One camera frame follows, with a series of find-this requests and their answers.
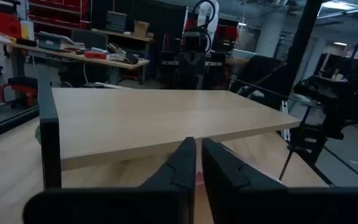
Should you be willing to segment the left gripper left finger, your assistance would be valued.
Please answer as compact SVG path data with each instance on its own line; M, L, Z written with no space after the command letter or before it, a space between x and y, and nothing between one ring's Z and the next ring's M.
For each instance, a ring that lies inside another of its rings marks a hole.
M48 189L24 206L24 223L193 223L196 142L185 138L138 187Z

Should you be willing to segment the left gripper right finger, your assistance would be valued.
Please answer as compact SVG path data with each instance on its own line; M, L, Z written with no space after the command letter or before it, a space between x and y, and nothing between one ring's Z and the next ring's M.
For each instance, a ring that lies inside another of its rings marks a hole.
M358 224L358 187L287 187L209 138L201 158L215 223Z

